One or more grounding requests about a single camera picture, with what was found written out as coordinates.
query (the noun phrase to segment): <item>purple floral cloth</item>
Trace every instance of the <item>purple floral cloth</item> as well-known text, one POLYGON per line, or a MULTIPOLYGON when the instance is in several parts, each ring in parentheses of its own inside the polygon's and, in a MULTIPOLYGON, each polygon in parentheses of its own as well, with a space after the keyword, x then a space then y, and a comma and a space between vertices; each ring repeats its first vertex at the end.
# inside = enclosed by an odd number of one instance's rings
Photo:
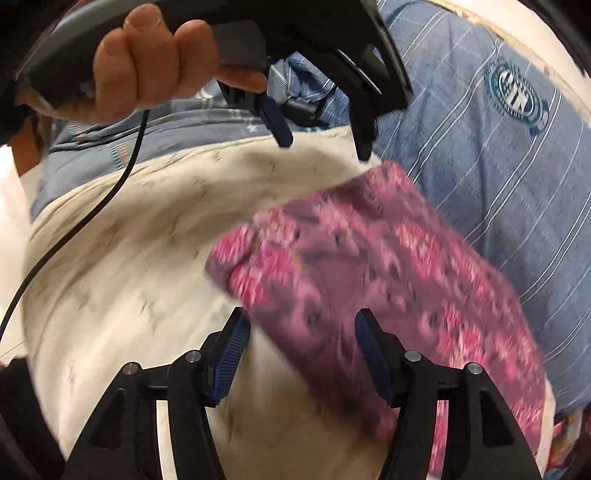
MULTIPOLYGON (((215 245, 206 270, 322 400, 360 416, 377 438, 390 437, 396 411, 377 396, 357 346, 363 307, 436 364, 482 364, 537 450, 544 376, 517 296, 395 162, 257 213, 215 245)), ((439 402, 435 475, 446 432, 447 404, 439 402)))

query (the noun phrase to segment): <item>blue striped cloth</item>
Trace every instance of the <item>blue striped cloth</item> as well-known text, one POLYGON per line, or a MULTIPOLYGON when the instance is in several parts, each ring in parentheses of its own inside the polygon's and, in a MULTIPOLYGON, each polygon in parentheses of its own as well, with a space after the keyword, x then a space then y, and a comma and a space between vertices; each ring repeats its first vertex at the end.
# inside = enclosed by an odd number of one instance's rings
MULTIPOLYGON (((530 61, 424 1, 379 0, 414 97, 383 117, 374 152, 399 162, 441 215, 519 294, 557 409, 591 401, 591 131, 530 61)), ((331 127, 348 100, 301 56, 293 96, 331 127)))

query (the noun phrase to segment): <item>colorful fabric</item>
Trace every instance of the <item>colorful fabric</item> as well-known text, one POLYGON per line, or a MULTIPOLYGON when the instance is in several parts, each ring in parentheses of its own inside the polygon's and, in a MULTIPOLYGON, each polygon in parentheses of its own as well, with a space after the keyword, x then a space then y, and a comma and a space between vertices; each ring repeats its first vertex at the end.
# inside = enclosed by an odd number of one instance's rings
MULTIPOLYGON (((387 162, 340 186, 256 214, 213 248, 206 270, 239 298, 325 402, 378 438, 396 413, 377 396, 355 313, 440 365, 482 364, 532 450, 544 404, 541 357, 515 292, 387 162)), ((441 472, 440 403, 431 472, 441 472)))

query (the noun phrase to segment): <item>white sheet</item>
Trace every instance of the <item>white sheet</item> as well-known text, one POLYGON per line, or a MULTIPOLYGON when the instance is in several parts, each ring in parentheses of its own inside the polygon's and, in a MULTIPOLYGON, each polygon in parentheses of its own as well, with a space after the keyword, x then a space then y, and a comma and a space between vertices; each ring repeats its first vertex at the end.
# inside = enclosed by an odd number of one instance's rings
MULTIPOLYGON (((134 170, 114 201, 42 270, 24 302, 33 380, 68 455, 119 368, 167 364, 221 329, 235 301, 203 272, 221 233, 256 211, 364 172, 348 129, 179 152, 134 170)), ((111 188, 97 179, 52 203, 34 224, 32 266, 111 188)), ((540 467, 554 403, 544 414, 540 467)), ((230 396, 208 413, 232 479, 377 478, 383 445, 364 438, 310 396, 303 380, 254 329, 230 396)), ((175 477, 159 412, 165 479, 175 477)))

